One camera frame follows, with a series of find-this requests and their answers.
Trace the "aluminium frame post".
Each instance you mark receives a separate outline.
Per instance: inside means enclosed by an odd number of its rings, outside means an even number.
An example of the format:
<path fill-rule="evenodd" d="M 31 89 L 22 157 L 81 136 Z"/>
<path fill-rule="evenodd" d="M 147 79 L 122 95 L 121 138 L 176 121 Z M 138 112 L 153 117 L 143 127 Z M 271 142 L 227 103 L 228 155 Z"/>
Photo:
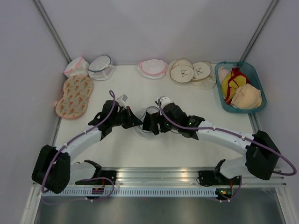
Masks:
<path fill-rule="evenodd" d="M 266 27 L 267 23 L 269 22 L 271 16 L 275 12 L 277 6 L 279 5 L 280 0 L 271 0 L 268 7 L 266 8 L 257 28 L 255 29 L 247 47 L 245 48 L 241 58 L 239 61 L 245 62 L 246 59 L 248 58 L 250 52 L 252 51 L 254 45 L 256 44 L 259 36 L 263 32 L 264 28 Z"/>
<path fill-rule="evenodd" d="M 58 47 L 61 55 L 65 59 L 67 63 L 71 62 L 71 57 L 69 53 L 67 52 L 67 49 L 65 48 L 65 45 L 63 41 L 61 40 L 54 24 L 51 21 L 51 18 L 49 17 L 45 7 L 43 6 L 42 2 L 40 0 L 32 0 L 32 3 L 34 4 L 35 8 L 37 9 L 42 21 L 44 22 L 46 28 L 48 29 L 50 35 L 52 36 L 56 46 Z"/>

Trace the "blue-trimmed cylindrical mesh bag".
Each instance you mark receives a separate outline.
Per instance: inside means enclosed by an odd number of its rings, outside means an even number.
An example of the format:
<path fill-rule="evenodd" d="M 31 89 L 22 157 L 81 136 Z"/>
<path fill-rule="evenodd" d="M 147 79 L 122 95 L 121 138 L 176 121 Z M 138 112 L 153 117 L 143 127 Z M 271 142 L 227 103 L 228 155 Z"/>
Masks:
<path fill-rule="evenodd" d="M 113 60 L 107 55 L 99 56 L 89 65 L 87 70 L 89 77 L 94 80 L 108 80 L 114 72 Z"/>

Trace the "floral beige laundry bag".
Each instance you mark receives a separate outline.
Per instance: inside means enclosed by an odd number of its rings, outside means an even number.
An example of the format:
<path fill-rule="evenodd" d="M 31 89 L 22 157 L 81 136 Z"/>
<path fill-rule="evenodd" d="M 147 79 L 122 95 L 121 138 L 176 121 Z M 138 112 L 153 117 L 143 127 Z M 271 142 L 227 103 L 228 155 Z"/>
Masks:
<path fill-rule="evenodd" d="M 84 75 L 74 75 L 63 85 L 62 98 L 56 102 L 56 114 L 64 119 L 77 119 L 84 115 L 93 91 L 93 81 Z"/>

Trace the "left aluminium frame post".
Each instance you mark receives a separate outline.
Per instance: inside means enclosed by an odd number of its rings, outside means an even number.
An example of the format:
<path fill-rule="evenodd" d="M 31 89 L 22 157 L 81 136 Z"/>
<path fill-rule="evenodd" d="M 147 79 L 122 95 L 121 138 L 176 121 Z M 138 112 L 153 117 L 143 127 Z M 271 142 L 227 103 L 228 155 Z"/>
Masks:
<path fill-rule="evenodd" d="M 67 63 L 71 62 L 71 57 L 69 53 L 67 52 L 67 49 L 65 48 L 65 45 L 63 41 L 61 40 L 54 24 L 51 21 L 51 18 L 49 17 L 45 7 L 43 6 L 42 2 L 40 0 L 32 0 L 32 3 L 34 4 L 35 8 L 37 9 L 42 21 L 44 22 L 46 28 L 48 29 L 50 35 L 52 36 L 56 46 L 58 47 L 61 55 L 65 59 Z"/>

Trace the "blue-trimmed white mesh laundry bag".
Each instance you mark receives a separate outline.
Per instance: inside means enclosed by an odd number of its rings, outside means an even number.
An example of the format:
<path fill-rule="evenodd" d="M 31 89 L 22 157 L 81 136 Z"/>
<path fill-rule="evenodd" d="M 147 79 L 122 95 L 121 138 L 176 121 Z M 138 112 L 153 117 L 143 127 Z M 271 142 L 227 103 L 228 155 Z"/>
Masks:
<path fill-rule="evenodd" d="M 142 108 L 136 113 L 136 117 L 141 121 L 143 121 L 147 112 L 151 114 L 151 113 L 159 112 L 159 109 L 156 106 Z M 133 127 L 133 133 L 135 134 L 136 137 L 142 140 L 155 140 L 162 137 L 161 134 L 154 135 L 154 133 L 152 132 L 143 130 L 142 125 Z"/>

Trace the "pink-trimmed round mesh bag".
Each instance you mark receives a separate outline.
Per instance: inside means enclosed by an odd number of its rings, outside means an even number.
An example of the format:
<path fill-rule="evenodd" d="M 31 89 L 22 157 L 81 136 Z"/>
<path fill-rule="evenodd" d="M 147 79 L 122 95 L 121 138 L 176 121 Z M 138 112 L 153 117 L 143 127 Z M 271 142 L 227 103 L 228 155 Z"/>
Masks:
<path fill-rule="evenodd" d="M 168 64 L 159 59 L 150 59 L 147 61 L 139 62 L 137 66 L 138 72 L 150 79 L 160 79 L 166 74 Z"/>

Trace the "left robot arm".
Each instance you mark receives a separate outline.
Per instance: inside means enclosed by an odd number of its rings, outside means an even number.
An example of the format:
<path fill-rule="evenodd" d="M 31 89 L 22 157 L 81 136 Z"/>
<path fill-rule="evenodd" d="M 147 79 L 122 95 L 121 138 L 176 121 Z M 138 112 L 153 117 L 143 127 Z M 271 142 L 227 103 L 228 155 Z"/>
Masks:
<path fill-rule="evenodd" d="M 102 110 L 90 121 L 85 130 L 63 145 L 45 145 L 40 150 L 32 173 L 32 180 L 42 186 L 43 192 L 61 193 L 69 183 L 101 184 L 101 165 L 92 160 L 79 164 L 72 161 L 93 144 L 107 137 L 113 127 L 124 129 L 142 125 L 129 106 L 107 100 Z"/>

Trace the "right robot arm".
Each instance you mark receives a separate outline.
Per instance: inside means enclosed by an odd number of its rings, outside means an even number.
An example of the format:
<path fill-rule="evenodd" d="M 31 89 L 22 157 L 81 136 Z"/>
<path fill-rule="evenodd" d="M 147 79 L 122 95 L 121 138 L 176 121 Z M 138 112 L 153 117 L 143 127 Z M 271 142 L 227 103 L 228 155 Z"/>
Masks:
<path fill-rule="evenodd" d="M 227 130 L 202 117 L 187 115 L 174 103 L 167 104 L 160 112 L 147 112 L 142 129 L 154 135 L 175 130 L 185 138 L 213 142 L 240 154 L 241 157 L 237 159 L 218 162 L 213 173 L 214 181 L 218 184 L 225 184 L 229 179 L 247 173 L 269 180 L 279 159 L 280 151 L 268 133 Z"/>

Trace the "black bra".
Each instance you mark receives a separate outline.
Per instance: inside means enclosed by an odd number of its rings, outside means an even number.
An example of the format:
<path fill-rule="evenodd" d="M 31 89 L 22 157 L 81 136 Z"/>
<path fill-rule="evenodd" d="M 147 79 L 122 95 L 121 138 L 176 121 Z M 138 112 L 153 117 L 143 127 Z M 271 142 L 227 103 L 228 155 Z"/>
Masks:
<path fill-rule="evenodd" d="M 143 119 L 142 130 L 151 132 L 151 124 L 152 124 L 152 115 L 150 113 L 146 112 L 144 119 Z"/>

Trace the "right side aluminium rail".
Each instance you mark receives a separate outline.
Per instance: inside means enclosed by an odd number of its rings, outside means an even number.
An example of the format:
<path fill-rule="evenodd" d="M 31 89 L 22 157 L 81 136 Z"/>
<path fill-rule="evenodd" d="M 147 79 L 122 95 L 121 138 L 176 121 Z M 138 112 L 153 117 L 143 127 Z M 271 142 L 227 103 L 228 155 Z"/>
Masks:
<path fill-rule="evenodd" d="M 271 148 L 273 146 L 273 141 L 268 133 L 260 129 L 257 115 L 255 113 L 249 114 L 249 119 L 254 134 L 252 135 L 253 142 L 250 142 L 249 145 L 246 146 L 246 166 L 251 173 L 260 170 L 269 173 L 275 167 L 275 165 L 273 165 L 273 161 L 275 161 L 276 157 L 275 154 L 263 147 L 260 147 L 260 145 Z"/>

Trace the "right aluminium frame post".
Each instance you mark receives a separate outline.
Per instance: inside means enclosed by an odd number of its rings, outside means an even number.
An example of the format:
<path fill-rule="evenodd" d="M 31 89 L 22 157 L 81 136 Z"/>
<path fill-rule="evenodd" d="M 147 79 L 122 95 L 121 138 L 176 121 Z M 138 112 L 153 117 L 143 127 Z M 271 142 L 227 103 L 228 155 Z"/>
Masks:
<path fill-rule="evenodd" d="M 264 28 L 266 27 L 267 23 L 269 22 L 271 16 L 275 12 L 277 6 L 279 5 L 280 0 L 271 0 L 268 7 L 266 8 L 257 28 L 255 29 L 247 47 L 245 48 L 241 58 L 239 61 L 245 62 L 246 59 L 248 58 L 250 52 L 252 51 L 254 45 L 256 44 L 259 36 L 263 32 Z"/>

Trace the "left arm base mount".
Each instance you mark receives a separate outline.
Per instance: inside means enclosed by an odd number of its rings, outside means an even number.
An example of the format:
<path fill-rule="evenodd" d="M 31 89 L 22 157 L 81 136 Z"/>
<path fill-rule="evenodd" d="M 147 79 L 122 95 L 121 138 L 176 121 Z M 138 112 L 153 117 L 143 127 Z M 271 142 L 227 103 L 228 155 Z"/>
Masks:
<path fill-rule="evenodd" d="M 72 165 L 74 175 L 71 175 L 72 182 L 76 185 L 112 185 L 116 182 L 116 170 L 102 170 L 102 166 L 92 160 L 76 162 Z"/>

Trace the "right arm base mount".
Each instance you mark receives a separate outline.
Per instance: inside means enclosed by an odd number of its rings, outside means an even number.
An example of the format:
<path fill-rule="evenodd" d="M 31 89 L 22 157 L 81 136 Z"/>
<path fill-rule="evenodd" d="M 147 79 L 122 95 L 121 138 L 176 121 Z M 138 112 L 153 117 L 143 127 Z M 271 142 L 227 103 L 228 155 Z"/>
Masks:
<path fill-rule="evenodd" d="M 220 168 L 224 161 L 225 159 L 220 160 L 214 170 L 198 171 L 197 183 L 204 187 L 239 185 L 241 183 L 240 176 L 229 179 L 220 173 Z"/>

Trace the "left side aluminium rail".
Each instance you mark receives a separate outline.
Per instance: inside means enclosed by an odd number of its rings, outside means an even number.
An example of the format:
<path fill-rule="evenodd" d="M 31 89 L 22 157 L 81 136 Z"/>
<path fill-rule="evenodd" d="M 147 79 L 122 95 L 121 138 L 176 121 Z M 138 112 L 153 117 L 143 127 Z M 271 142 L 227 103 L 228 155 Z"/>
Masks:
<path fill-rule="evenodd" d="M 60 124 L 61 124 L 61 119 L 62 119 L 61 117 L 57 117 L 57 119 L 56 119 L 54 129 L 53 129 L 53 132 L 52 132 L 52 135 L 51 135 L 51 139 L 47 143 L 47 145 L 49 145 L 49 146 L 54 146 L 55 143 L 56 143 L 57 135 L 58 135 Z"/>

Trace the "beige peach bra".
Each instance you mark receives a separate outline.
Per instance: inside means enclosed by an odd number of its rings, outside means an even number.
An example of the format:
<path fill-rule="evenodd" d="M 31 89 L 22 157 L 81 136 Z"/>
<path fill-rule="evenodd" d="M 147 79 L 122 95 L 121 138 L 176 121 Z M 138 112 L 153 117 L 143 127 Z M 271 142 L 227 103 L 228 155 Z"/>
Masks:
<path fill-rule="evenodd" d="M 250 84 L 245 84 L 236 90 L 232 104 L 240 109 L 258 108 L 262 104 L 261 91 Z"/>

